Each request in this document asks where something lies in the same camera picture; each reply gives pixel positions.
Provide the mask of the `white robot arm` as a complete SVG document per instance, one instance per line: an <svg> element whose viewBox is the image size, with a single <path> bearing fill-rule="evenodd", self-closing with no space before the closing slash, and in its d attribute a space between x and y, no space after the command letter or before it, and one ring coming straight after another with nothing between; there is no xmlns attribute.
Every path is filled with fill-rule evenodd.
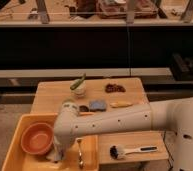
<svg viewBox="0 0 193 171"><path fill-rule="evenodd" d="M78 105L66 100L53 126L54 160L63 160L77 137L143 130L175 132L173 171L193 171L193 97L137 104L89 116L80 116Z"/></svg>

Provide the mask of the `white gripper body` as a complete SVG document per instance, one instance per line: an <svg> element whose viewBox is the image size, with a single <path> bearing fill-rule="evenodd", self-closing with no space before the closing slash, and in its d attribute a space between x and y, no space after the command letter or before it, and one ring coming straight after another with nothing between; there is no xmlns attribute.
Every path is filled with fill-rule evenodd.
<svg viewBox="0 0 193 171"><path fill-rule="evenodd" d="M60 139L55 136L53 139L52 149L46 155L46 159L50 162L57 163L65 158L66 151L74 144L72 138Z"/></svg>

